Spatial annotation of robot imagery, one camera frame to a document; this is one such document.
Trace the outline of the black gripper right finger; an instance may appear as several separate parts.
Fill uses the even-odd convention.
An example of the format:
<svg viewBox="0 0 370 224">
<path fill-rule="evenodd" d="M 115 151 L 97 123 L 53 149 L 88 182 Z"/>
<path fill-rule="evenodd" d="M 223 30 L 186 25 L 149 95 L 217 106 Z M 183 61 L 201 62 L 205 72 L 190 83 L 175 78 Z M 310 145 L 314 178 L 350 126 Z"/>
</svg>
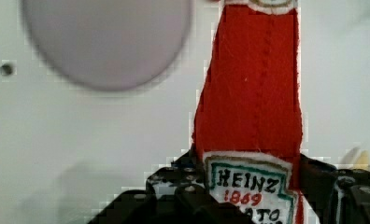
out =
<svg viewBox="0 0 370 224">
<path fill-rule="evenodd" d="M 370 172 L 301 155 L 300 190 L 320 224 L 370 224 Z"/>
</svg>

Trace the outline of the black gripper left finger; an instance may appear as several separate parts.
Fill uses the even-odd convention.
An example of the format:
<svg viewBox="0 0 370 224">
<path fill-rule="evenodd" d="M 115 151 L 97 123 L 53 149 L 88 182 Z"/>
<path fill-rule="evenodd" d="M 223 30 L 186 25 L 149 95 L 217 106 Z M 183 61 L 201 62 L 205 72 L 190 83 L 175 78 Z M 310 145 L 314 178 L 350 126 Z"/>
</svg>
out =
<svg viewBox="0 0 370 224">
<path fill-rule="evenodd" d="M 155 202 L 208 200 L 206 173 L 203 164 L 196 158 L 195 149 L 191 148 L 150 175 L 146 180 L 145 194 Z"/>
</svg>

